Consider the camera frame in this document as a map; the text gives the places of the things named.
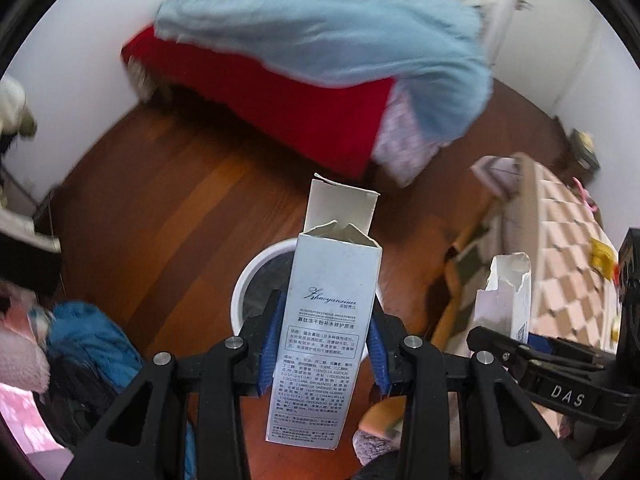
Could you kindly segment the tall white grey box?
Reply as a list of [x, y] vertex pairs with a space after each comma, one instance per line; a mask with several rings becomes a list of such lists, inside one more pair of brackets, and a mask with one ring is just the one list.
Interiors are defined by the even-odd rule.
[[378, 289], [382, 248], [369, 235], [377, 201], [364, 188], [311, 181], [271, 385], [271, 443], [340, 443]]

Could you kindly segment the white barcode box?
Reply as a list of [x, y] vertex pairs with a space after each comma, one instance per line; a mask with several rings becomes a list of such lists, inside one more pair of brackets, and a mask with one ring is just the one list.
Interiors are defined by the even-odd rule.
[[526, 344], [532, 313], [532, 266], [525, 252], [492, 258], [484, 289], [476, 293], [475, 326]]

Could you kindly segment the white round trash bin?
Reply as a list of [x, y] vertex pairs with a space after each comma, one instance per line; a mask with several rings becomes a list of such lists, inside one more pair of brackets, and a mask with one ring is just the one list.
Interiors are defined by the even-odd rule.
[[262, 314], [277, 290], [285, 302], [276, 329], [282, 360], [362, 361], [373, 348], [369, 327], [381, 260], [380, 245], [359, 232], [302, 234], [271, 245], [250, 260], [235, 284], [233, 331]]

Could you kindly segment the checkered table cloth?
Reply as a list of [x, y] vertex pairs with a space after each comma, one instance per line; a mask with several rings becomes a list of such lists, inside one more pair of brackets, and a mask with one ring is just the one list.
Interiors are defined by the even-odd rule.
[[431, 336], [436, 348], [463, 354], [469, 330], [484, 314], [476, 294], [492, 284], [494, 262], [511, 254], [528, 260], [532, 296], [520, 330], [605, 351], [617, 347], [620, 307], [613, 280], [594, 253], [617, 252], [585, 199], [525, 154], [484, 156], [472, 173], [494, 196], [449, 248], [444, 280], [450, 299]]

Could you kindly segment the yellow snack wrapper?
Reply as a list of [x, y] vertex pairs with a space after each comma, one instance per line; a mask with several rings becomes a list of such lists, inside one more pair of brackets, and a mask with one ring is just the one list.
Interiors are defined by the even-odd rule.
[[590, 238], [590, 247], [590, 266], [600, 273], [605, 280], [613, 281], [617, 270], [613, 248], [594, 237]]

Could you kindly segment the blue cloth pile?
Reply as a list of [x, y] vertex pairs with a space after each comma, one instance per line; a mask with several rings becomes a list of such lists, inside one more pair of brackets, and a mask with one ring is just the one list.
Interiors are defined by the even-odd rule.
[[144, 367], [144, 359], [122, 329], [83, 301], [54, 306], [46, 353], [49, 360], [66, 358], [87, 367], [117, 394]]

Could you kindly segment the pink plush toy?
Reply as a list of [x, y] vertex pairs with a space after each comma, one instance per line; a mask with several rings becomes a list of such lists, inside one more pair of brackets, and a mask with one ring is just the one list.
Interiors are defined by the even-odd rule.
[[573, 191], [575, 192], [578, 200], [592, 213], [596, 214], [599, 211], [599, 207], [591, 197], [588, 190], [582, 185], [579, 179], [573, 178]]

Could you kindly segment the pink fluffy garment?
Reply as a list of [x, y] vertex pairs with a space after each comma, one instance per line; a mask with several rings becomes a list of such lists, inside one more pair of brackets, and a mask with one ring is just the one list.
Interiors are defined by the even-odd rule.
[[1, 281], [1, 382], [26, 391], [44, 393], [50, 382], [46, 356], [53, 315], [36, 295]]

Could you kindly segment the tissue box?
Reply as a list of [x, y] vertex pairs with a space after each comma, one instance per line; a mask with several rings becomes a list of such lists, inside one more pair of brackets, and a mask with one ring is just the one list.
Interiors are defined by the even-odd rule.
[[570, 148], [576, 162], [585, 170], [596, 172], [600, 169], [600, 162], [596, 154], [593, 137], [589, 133], [574, 129], [570, 136]]

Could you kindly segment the red bed sheet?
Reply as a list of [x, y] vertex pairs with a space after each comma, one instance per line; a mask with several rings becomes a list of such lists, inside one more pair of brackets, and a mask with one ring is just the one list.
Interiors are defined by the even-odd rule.
[[153, 26], [124, 44], [122, 62], [154, 81], [228, 107], [271, 139], [324, 169], [360, 180], [372, 159], [395, 81], [324, 88], [277, 74], [246, 55], [163, 40]]

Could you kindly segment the white door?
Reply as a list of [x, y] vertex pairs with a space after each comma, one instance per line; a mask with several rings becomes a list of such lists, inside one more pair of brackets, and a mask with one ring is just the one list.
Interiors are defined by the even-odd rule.
[[491, 14], [490, 26], [486, 32], [487, 53], [491, 66], [495, 66], [498, 61], [517, 6], [518, 0], [497, 0], [494, 12]]

